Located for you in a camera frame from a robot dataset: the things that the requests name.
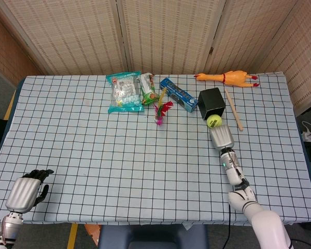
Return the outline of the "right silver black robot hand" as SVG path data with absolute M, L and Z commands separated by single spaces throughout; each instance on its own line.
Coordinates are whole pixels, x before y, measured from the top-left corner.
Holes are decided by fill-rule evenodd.
M 218 151 L 234 147 L 234 138 L 227 124 L 211 128 L 209 132 L 213 145 Z

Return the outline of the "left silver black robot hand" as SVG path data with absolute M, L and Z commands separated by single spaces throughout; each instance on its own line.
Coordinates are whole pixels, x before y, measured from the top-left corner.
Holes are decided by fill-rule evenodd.
M 44 180 L 53 173 L 54 171 L 51 169 L 35 169 L 18 178 L 6 201 L 7 210 L 24 214 L 44 201 L 49 190 L 49 185 L 46 184 L 40 194 L 38 194 L 38 192 Z

